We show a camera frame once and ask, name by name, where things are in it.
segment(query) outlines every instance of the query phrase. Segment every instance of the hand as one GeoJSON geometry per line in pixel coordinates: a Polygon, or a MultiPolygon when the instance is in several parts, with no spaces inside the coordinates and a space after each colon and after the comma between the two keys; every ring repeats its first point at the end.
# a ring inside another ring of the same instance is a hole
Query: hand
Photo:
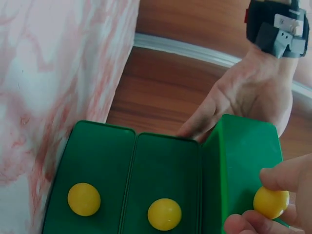
{"type": "Polygon", "coordinates": [[[245,58],[230,68],[181,127],[180,137],[203,141],[223,114],[273,123],[280,136],[292,105],[292,80],[298,59],[277,59],[252,46],[245,58]]]}
{"type": "Polygon", "coordinates": [[[273,191],[296,193],[296,206],[289,205],[280,217],[290,226],[304,231],[293,231],[268,220],[256,211],[234,214],[225,221],[227,234],[310,234],[312,233],[312,154],[284,161],[272,169],[263,169],[260,179],[264,187],[273,191]]]}

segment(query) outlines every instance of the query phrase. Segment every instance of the black wrist device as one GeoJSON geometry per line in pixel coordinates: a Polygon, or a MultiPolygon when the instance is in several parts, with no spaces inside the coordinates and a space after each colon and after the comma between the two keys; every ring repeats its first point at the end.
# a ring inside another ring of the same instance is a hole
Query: black wrist device
{"type": "Polygon", "coordinates": [[[291,5],[251,0],[246,12],[247,39],[277,58],[299,58],[306,54],[309,22],[298,0],[291,5]]]}

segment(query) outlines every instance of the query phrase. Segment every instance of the green plastic box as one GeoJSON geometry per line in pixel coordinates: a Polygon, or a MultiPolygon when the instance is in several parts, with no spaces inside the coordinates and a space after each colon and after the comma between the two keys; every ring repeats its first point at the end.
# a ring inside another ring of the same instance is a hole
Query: green plastic box
{"type": "Polygon", "coordinates": [[[159,234],[147,211],[157,199],[182,209],[171,234],[220,234],[231,214],[253,208],[259,172],[282,161],[273,125],[224,115],[209,139],[196,141],[78,122],[48,199],[43,234],[159,234]],[[67,203],[69,189],[90,183],[101,196],[97,213],[82,217],[67,203]]]}

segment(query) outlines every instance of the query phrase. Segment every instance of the ping pong ball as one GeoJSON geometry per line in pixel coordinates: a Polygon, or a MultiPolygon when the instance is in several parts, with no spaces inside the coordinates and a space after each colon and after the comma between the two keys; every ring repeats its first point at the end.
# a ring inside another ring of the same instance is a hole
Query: ping pong ball
{"type": "Polygon", "coordinates": [[[75,184],[68,192],[67,197],[69,207],[80,216],[91,216],[98,211],[101,198],[90,184],[75,184]]]}
{"type": "Polygon", "coordinates": [[[182,211],[175,201],[162,198],[152,203],[148,209],[147,217],[154,228],[160,231],[168,231],[179,224],[182,211]]]}
{"type": "Polygon", "coordinates": [[[271,191],[261,187],[253,198],[253,208],[268,219],[280,217],[288,205],[288,191],[271,191]]]}

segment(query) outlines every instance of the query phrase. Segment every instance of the fingernail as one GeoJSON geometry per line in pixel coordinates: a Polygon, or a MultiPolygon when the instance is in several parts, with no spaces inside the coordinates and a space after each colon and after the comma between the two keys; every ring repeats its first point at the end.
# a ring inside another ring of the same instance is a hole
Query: fingernail
{"type": "Polygon", "coordinates": [[[260,174],[268,174],[270,173],[272,168],[262,168],[260,174]]]}

